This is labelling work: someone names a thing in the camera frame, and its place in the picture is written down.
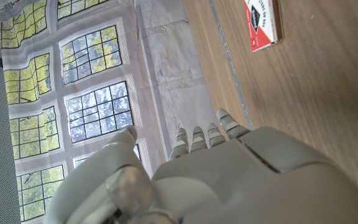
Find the robotic hand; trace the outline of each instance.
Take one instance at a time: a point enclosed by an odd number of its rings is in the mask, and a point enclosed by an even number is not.
[[[170,161],[150,180],[133,126],[75,169],[45,223],[358,223],[358,188],[332,161],[272,128],[249,131],[226,111],[217,126],[180,128]]]

